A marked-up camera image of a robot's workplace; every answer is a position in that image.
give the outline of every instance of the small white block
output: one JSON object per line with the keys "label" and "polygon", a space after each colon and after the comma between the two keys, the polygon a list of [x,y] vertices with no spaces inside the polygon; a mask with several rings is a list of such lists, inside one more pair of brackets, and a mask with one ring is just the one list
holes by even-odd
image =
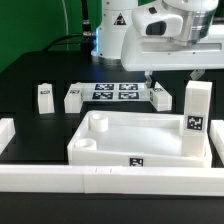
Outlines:
{"label": "small white block", "polygon": [[150,89],[150,102],[157,111],[172,109],[172,96],[158,82]]}
{"label": "small white block", "polygon": [[15,135],[14,121],[12,118],[0,120],[0,154]]}
{"label": "small white block", "polygon": [[54,113],[52,85],[38,85],[38,107],[40,114]]}
{"label": "small white block", "polygon": [[83,84],[72,84],[64,99],[65,113],[80,113],[83,99],[82,99]]}
{"label": "small white block", "polygon": [[224,164],[224,121],[212,120],[210,128],[210,137]]}

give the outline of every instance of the warning label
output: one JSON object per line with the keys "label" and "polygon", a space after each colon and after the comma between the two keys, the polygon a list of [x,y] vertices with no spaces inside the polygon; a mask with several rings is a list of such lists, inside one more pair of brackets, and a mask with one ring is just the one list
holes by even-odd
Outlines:
{"label": "warning label", "polygon": [[114,25],[127,25],[125,20],[124,20],[124,17],[122,16],[122,14],[120,13],[119,16],[117,17]]}

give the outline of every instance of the black table surface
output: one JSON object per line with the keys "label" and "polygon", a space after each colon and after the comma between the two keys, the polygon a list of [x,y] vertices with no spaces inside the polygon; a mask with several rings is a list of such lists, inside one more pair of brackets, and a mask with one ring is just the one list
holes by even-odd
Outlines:
{"label": "black table surface", "polygon": [[[191,71],[154,72],[173,96],[172,111],[183,114]],[[224,70],[207,70],[213,82],[209,123],[224,120]],[[145,82],[143,72],[94,64],[80,52],[23,54],[0,75],[0,118],[14,118],[16,135],[0,164],[68,164],[67,145],[90,110],[157,113],[149,102],[85,102],[80,114],[64,111],[64,97],[76,82]],[[53,85],[55,113],[40,115],[37,86]],[[213,167],[223,167],[211,142]],[[224,197],[0,193],[0,223],[223,223]]]}

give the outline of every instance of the white robot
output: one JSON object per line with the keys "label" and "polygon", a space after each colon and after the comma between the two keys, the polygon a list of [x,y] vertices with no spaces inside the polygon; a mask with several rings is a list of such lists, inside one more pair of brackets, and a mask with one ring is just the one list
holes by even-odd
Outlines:
{"label": "white robot", "polygon": [[157,0],[132,11],[121,62],[127,71],[224,68],[224,25],[212,25],[218,0]]}
{"label": "white robot", "polygon": [[121,65],[121,48],[131,13],[138,0],[102,0],[102,22],[96,30],[96,47],[91,52],[94,62]]}

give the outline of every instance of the white tray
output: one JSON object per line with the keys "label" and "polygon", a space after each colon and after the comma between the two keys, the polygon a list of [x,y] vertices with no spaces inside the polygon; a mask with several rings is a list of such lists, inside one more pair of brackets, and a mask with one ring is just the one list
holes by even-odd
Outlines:
{"label": "white tray", "polygon": [[203,157],[181,156],[182,122],[182,115],[90,111],[68,145],[69,164],[211,167],[208,137]]}

